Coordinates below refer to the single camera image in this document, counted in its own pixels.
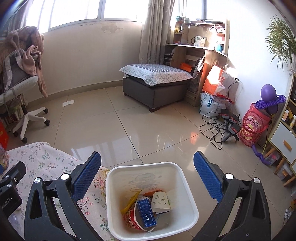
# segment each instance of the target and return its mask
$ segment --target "plant pot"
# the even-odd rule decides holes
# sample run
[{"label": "plant pot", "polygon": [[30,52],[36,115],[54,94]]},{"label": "plant pot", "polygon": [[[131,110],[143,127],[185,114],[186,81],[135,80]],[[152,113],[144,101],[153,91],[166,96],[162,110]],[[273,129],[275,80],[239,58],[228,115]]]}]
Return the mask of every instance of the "plant pot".
[{"label": "plant pot", "polygon": [[293,72],[296,72],[296,55],[292,54],[292,63],[290,64],[290,68]]}]

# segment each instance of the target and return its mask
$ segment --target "curtain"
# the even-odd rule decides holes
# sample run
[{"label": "curtain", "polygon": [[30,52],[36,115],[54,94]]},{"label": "curtain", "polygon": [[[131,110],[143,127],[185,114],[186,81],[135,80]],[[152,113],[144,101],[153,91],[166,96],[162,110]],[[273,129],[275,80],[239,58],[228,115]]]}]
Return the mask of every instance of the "curtain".
[{"label": "curtain", "polygon": [[142,30],[140,64],[163,64],[175,0],[149,0]]},{"label": "curtain", "polygon": [[33,3],[33,0],[28,0],[24,5],[21,6],[21,8],[16,12],[16,14],[13,16],[11,21],[8,25],[8,33],[17,30],[19,28],[22,28],[26,24],[26,18],[29,12],[29,9]]}]

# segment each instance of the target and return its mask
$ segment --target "blue box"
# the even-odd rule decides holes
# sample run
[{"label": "blue box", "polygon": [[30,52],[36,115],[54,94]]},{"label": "blue box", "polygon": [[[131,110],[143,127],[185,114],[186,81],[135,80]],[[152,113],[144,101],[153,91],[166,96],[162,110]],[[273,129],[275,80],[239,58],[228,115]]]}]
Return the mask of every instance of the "blue box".
[{"label": "blue box", "polygon": [[155,218],[148,199],[138,201],[138,210],[142,217],[143,224],[145,228],[152,227],[156,225]]}]

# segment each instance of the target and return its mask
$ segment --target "orange drawer handle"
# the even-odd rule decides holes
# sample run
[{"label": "orange drawer handle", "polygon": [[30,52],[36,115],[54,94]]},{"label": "orange drawer handle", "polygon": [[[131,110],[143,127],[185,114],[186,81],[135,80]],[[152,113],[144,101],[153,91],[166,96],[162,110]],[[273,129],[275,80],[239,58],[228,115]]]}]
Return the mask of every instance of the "orange drawer handle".
[{"label": "orange drawer handle", "polygon": [[288,144],[286,140],[284,140],[284,146],[287,147],[289,151],[292,151],[292,147]]}]

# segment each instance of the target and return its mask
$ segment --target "silver screw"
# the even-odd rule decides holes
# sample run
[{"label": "silver screw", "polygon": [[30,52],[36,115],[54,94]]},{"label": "silver screw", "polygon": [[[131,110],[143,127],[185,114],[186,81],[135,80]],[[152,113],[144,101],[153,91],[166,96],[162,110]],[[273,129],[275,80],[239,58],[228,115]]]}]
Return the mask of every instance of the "silver screw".
[{"label": "silver screw", "polygon": [[35,178],[35,180],[34,180],[35,183],[39,183],[40,181],[41,181],[41,178],[40,178],[40,177],[37,177],[37,178]]},{"label": "silver screw", "polygon": [[67,174],[67,173],[61,175],[62,180],[67,180],[68,178],[69,178],[69,174]]},{"label": "silver screw", "polygon": [[260,179],[256,177],[256,178],[254,178],[254,182],[255,183],[260,183]]},{"label": "silver screw", "polygon": [[229,180],[233,179],[233,175],[230,173],[226,173],[225,177]]}]

